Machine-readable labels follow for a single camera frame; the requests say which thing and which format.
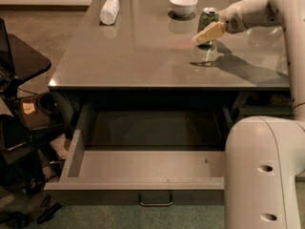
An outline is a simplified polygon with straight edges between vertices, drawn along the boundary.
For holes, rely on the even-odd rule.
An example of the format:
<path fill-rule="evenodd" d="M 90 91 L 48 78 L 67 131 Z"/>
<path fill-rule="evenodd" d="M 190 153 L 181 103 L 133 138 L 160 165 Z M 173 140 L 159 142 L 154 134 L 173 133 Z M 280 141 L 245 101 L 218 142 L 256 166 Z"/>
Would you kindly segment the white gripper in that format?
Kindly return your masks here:
<path fill-rule="evenodd" d="M 212 22 L 204 30 L 192 38 L 196 46 L 206 44 L 228 33 L 239 33 L 247 29 L 243 21 L 243 7 L 245 1 L 231 4 L 228 8 L 219 12 L 219 21 Z"/>

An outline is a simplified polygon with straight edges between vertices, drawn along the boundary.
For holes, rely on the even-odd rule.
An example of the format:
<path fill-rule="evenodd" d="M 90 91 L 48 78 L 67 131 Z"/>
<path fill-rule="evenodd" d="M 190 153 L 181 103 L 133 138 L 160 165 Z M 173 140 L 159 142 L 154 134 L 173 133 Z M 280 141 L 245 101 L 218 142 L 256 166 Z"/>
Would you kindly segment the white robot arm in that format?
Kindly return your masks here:
<path fill-rule="evenodd" d="M 225 150 L 225 229 L 301 229 L 295 178 L 305 170 L 305 0 L 242 0 L 193 42 L 279 25 L 291 107 L 254 110 L 231 128 Z"/>

